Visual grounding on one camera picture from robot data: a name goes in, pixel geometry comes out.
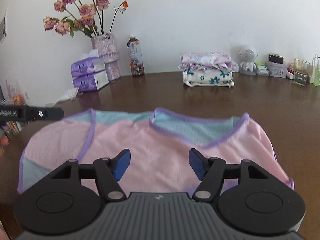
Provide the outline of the left human hand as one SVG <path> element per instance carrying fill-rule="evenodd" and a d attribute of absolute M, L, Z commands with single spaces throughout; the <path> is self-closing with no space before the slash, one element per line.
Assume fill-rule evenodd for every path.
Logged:
<path fill-rule="evenodd" d="M 8 146 L 9 139 L 6 135 L 3 135 L 0 139 L 0 157 L 4 155 L 4 147 Z"/>

